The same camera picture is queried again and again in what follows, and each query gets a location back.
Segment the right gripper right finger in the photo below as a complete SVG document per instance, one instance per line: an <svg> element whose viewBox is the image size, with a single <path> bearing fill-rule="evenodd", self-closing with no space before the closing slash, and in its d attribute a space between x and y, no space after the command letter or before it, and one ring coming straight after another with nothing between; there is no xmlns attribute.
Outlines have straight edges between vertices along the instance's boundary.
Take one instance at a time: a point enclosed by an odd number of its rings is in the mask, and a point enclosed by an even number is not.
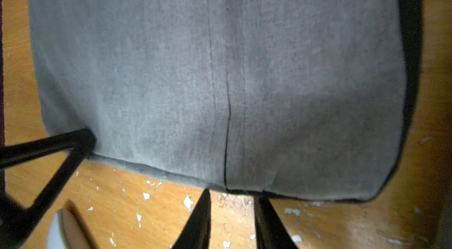
<svg viewBox="0 0 452 249"><path fill-rule="evenodd" d="M269 199L254 198L254 217L258 249L297 249Z"/></svg>

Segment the white computer mouse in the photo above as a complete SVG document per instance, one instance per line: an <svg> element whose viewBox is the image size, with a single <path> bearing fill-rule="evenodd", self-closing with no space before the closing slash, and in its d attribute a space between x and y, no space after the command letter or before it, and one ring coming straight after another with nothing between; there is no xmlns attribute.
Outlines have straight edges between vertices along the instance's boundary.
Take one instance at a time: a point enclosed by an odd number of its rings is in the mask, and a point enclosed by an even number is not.
<svg viewBox="0 0 452 249"><path fill-rule="evenodd" d="M64 210L59 210L52 218L47 235L46 249L70 249L63 222Z"/></svg>

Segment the grey laptop bag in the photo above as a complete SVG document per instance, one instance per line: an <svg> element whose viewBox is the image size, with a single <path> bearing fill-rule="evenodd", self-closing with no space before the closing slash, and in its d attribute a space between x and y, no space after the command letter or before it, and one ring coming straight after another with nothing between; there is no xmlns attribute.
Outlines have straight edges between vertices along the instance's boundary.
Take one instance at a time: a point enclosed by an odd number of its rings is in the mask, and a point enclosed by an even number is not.
<svg viewBox="0 0 452 249"><path fill-rule="evenodd" d="M369 201L412 121L422 0L28 0L49 135L196 187Z"/></svg>

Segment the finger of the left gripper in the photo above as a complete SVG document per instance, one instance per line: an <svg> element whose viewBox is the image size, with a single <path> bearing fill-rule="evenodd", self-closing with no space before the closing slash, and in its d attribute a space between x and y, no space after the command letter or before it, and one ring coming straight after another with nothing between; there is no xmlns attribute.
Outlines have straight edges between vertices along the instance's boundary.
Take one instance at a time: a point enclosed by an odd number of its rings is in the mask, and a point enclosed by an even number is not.
<svg viewBox="0 0 452 249"><path fill-rule="evenodd" d="M20 248L51 208L73 173L94 150L96 138L87 128L28 143L1 147L1 170L63 150L69 154L34 203L24 208L1 191L1 248Z"/></svg>

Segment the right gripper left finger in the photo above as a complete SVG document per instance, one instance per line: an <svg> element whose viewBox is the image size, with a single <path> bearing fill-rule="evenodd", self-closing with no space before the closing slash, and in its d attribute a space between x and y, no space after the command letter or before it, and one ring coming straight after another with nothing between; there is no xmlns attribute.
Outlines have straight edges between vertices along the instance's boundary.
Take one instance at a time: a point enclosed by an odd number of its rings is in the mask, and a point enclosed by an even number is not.
<svg viewBox="0 0 452 249"><path fill-rule="evenodd" d="M211 237L211 196L204 190L172 249L208 249Z"/></svg>

